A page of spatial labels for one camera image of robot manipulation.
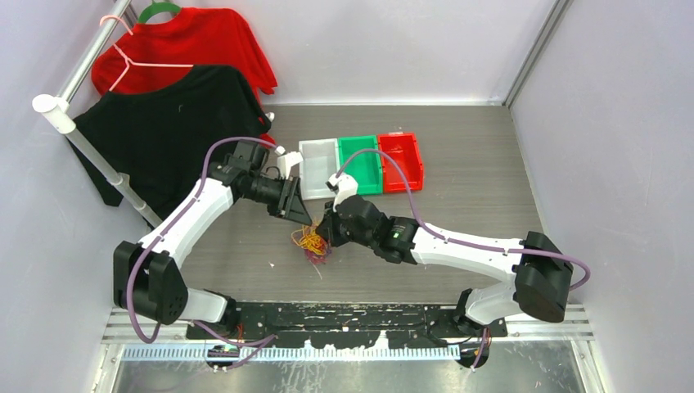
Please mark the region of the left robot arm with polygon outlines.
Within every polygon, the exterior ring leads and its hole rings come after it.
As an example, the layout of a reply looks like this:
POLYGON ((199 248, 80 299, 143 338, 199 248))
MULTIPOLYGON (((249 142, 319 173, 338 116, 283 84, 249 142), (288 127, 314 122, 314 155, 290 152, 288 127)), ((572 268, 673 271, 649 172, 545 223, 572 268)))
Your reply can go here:
POLYGON ((237 142, 222 161, 207 157, 203 178, 155 229, 136 243, 121 242, 114 252, 114 303, 163 325, 178 320, 206 322, 217 337, 233 335, 239 325, 236 302, 184 282, 181 268, 210 225, 240 199, 264 205, 272 217, 309 225, 300 178, 290 174, 302 162, 256 141, 237 142))

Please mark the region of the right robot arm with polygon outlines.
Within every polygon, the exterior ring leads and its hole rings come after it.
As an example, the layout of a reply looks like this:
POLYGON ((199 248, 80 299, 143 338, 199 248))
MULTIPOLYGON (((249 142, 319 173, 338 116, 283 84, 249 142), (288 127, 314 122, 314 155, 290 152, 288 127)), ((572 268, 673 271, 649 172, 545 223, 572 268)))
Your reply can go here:
POLYGON ((493 286, 462 291, 452 322, 464 336, 515 314, 547 323, 565 319, 573 267, 542 233, 528 232, 524 239, 454 233, 388 216, 361 196, 326 203, 316 232, 332 247, 356 243, 390 263, 437 264, 497 279, 493 286))

